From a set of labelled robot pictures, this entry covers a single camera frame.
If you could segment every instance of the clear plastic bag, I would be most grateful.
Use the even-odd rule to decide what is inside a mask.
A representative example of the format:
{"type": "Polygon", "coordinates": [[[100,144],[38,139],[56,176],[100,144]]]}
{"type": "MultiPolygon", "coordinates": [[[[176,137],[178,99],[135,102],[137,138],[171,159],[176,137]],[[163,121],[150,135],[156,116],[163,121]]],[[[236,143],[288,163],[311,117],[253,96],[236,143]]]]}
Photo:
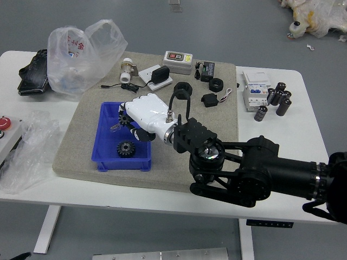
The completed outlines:
{"type": "Polygon", "coordinates": [[[293,9],[294,21],[290,25],[293,38],[310,33],[320,38],[330,29],[347,33],[347,0],[280,0],[282,7],[293,9]]]}
{"type": "Polygon", "coordinates": [[[17,194],[54,176],[52,163],[62,139],[49,112],[34,111],[22,121],[22,140],[0,169],[0,190],[17,194]]]}
{"type": "Polygon", "coordinates": [[[84,32],[76,27],[54,30],[48,38],[47,54],[51,88],[82,94],[110,72],[127,44],[112,20],[98,21],[84,32]]]}

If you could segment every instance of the black gear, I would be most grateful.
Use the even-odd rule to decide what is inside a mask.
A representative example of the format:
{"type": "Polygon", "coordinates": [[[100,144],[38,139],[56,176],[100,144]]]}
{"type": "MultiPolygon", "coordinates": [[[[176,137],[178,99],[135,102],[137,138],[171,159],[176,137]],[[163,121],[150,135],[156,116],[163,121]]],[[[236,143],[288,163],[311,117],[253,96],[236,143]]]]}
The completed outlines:
{"type": "Polygon", "coordinates": [[[133,157],[135,154],[135,144],[132,141],[122,141],[117,146],[117,153],[122,158],[133,157]]]}
{"type": "Polygon", "coordinates": [[[120,115],[118,117],[118,120],[122,126],[125,126],[126,124],[129,124],[130,122],[132,122],[131,117],[126,114],[120,115]]]}

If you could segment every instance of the red switch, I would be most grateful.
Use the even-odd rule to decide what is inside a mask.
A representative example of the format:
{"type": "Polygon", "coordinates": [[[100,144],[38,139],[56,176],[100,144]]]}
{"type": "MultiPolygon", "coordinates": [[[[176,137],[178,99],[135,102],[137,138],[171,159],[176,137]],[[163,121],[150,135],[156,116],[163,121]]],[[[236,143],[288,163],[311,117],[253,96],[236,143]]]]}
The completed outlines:
{"type": "Polygon", "coordinates": [[[0,118],[0,130],[6,130],[11,126],[11,120],[9,118],[0,118]]]}

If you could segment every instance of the gray floor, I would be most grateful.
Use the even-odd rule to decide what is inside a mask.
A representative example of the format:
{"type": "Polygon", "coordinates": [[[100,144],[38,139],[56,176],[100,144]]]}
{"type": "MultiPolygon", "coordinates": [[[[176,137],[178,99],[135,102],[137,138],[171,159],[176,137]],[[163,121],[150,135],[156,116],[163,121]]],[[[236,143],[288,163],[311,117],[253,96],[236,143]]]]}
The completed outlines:
{"type": "MultiPolygon", "coordinates": [[[[173,13],[168,0],[2,0],[0,54],[38,51],[47,47],[56,28],[85,29],[111,18],[128,41],[128,51],[163,55],[177,50],[200,60],[299,71],[328,154],[347,150],[347,43],[338,41],[339,32],[288,40],[292,11],[279,7],[277,0],[181,4],[183,12],[173,13]]],[[[1,257],[32,251],[47,206],[0,203],[0,208],[1,257]]],[[[253,228],[255,259],[345,259],[346,228],[307,224],[295,224],[290,230],[253,228]]],[[[99,253],[217,246],[226,246],[230,259],[240,259],[237,238],[237,222],[230,219],[63,208],[48,254],[32,259],[91,259],[99,253]]]]}

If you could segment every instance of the table leg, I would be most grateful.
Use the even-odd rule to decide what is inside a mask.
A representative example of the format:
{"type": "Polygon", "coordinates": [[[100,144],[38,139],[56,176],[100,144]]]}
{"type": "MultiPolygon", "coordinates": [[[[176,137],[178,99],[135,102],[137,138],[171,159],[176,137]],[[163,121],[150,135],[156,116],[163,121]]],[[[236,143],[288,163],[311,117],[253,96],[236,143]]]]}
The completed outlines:
{"type": "Polygon", "coordinates": [[[239,219],[241,257],[242,260],[254,260],[251,226],[246,225],[246,219],[239,219]]]}
{"type": "Polygon", "coordinates": [[[46,254],[61,206],[49,205],[33,253],[46,254]]]}

